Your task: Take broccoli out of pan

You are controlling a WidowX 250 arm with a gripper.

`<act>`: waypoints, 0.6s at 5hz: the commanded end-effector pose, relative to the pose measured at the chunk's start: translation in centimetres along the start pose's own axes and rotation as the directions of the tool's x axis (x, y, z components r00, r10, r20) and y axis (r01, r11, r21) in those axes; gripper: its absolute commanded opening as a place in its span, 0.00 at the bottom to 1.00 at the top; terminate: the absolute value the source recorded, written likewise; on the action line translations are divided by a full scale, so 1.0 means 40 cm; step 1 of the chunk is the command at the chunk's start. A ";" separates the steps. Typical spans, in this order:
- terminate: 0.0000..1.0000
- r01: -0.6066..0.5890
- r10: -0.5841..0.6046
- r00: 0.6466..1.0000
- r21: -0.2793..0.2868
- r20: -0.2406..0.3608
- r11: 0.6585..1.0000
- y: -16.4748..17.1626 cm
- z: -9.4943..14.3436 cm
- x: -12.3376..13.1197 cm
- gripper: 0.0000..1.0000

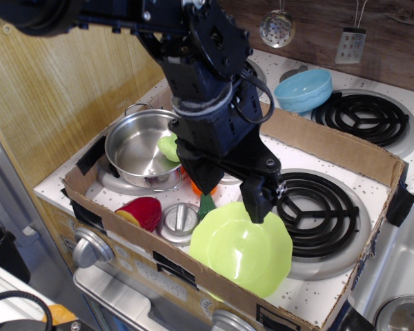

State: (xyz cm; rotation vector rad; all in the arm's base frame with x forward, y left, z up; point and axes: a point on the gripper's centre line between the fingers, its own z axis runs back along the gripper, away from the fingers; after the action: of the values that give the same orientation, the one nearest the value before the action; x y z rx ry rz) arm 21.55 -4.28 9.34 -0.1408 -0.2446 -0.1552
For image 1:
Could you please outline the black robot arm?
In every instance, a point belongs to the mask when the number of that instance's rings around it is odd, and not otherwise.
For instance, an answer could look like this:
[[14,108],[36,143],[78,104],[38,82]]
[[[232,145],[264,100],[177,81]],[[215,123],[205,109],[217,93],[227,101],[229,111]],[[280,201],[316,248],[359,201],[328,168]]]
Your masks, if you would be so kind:
[[33,37],[108,26],[135,35],[164,72],[177,118],[177,156],[205,194],[225,174],[241,181],[254,223],[280,199],[281,164],[262,143],[258,92],[266,84],[248,67],[249,33],[216,1],[0,1],[0,18]]

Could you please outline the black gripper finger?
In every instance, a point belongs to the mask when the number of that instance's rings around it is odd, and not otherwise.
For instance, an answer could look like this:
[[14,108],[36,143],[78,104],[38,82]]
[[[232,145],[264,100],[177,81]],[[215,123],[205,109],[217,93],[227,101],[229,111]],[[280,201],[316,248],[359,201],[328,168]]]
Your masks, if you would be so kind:
[[263,223],[277,204],[279,186],[262,177],[249,177],[241,185],[245,209],[253,223]]
[[177,156],[197,188],[208,195],[217,186],[224,171],[213,164],[201,151],[183,139],[177,139]]

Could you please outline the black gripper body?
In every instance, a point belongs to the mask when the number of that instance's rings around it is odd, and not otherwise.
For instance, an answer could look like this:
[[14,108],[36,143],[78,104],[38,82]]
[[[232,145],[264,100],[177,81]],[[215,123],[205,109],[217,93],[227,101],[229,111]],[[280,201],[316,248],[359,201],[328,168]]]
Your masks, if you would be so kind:
[[262,114],[255,80],[238,79],[221,86],[206,101],[172,97],[179,120],[170,125],[178,139],[201,150],[210,161],[241,181],[262,177],[281,182],[280,162],[262,143]]

